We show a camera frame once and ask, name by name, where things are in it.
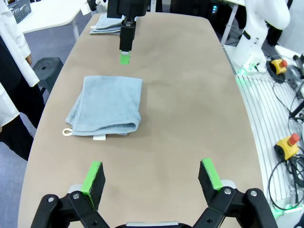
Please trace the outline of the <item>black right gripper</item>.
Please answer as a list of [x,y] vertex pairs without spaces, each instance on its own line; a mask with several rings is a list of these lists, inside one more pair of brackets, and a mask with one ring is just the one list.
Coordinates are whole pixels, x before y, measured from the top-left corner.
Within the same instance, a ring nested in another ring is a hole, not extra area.
[[135,17],[142,17],[147,11],[146,0],[109,0],[107,8],[108,18],[125,16],[120,30],[120,64],[129,64],[133,40],[135,37]]

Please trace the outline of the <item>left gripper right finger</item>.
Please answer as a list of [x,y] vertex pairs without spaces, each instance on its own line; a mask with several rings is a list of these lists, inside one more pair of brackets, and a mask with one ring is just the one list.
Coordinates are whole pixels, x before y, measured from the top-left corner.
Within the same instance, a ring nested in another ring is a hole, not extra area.
[[242,228],[277,227],[263,191],[251,188],[242,193],[224,186],[210,158],[200,161],[198,179],[208,207],[195,228],[219,228],[226,217],[235,218]]

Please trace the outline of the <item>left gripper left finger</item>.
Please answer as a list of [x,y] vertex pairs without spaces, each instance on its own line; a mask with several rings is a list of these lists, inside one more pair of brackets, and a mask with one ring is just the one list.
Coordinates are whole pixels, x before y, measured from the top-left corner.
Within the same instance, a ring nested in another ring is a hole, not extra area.
[[75,190],[59,198],[54,194],[42,197],[32,228],[67,228],[79,221],[85,228],[108,228],[98,207],[105,185],[103,164],[94,161],[86,175],[81,190]]

